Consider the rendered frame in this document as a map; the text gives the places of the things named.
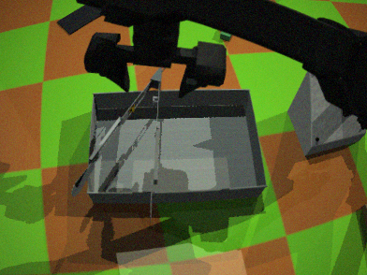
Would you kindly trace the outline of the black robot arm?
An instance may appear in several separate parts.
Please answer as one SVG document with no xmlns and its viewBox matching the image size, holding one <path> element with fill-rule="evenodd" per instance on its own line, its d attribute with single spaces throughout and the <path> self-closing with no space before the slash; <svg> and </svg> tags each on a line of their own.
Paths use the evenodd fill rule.
<svg viewBox="0 0 367 275">
<path fill-rule="evenodd" d="M 76 0 L 101 8 L 104 22 L 165 32 L 200 23 L 302 63 L 325 100 L 367 130 L 367 32 L 313 18 L 272 0 Z M 341 78 L 341 79 L 340 79 Z"/>
</svg>

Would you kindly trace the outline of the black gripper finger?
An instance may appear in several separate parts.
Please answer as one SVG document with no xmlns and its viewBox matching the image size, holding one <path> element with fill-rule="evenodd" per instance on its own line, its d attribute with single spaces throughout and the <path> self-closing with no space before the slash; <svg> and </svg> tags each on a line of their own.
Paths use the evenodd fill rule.
<svg viewBox="0 0 367 275">
<path fill-rule="evenodd" d="M 208 85 L 198 84 L 195 81 L 195 76 L 190 75 L 189 65 L 187 65 L 186 68 L 185 68 L 184 74 L 183 74 L 183 79 L 182 79 L 181 85 L 180 85 L 179 98 L 184 97 L 186 94 L 188 94 L 191 91 L 197 89 L 198 87 L 206 88 L 206 87 L 208 87 Z"/>
<path fill-rule="evenodd" d="M 110 71 L 106 74 L 99 73 L 99 76 L 110 79 L 127 93 L 130 90 L 130 78 L 128 74 L 127 63 L 121 62 L 118 64 L 116 71 Z"/>
</svg>

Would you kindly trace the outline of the black spatula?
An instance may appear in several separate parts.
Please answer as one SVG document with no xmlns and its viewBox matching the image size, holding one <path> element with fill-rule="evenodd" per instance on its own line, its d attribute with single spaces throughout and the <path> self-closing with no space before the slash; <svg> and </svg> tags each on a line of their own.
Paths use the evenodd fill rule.
<svg viewBox="0 0 367 275">
<path fill-rule="evenodd" d="M 101 10 L 101 8 L 85 5 L 71 12 L 62 20 L 58 21 L 58 23 L 70 34 L 73 34 L 87 23 L 99 18 L 101 16 Z"/>
</svg>

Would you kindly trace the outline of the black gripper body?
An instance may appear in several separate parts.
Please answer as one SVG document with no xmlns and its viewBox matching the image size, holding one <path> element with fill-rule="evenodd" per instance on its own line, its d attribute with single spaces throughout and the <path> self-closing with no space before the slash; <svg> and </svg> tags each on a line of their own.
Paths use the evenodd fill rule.
<svg viewBox="0 0 367 275">
<path fill-rule="evenodd" d="M 171 64 L 189 65 L 190 75 L 201 85 L 219 87 L 227 73 L 227 49 L 224 45 L 198 41 L 192 49 L 178 46 L 180 23 L 165 32 L 147 32 L 133 25 L 133 46 L 117 45 L 121 35 L 98 33 L 92 36 L 84 55 L 88 73 L 116 71 L 121 62 L 171 68 Z"/>
</svg>

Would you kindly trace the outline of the light brown wooden board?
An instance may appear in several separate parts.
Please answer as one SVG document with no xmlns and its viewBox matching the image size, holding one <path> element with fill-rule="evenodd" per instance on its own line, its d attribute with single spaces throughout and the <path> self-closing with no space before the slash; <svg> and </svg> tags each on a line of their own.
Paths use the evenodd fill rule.
<svg viewBox="0 0 367 275">
<path fill-rule="evenodd" d="M 364 206 L 362 206 L 362 210 L 363 210 L 363 216 L 364 216 L 364 221 L 366 223 L 366 228 L 367 228 L 367 204 L 365 204 Z"/>
</svg>

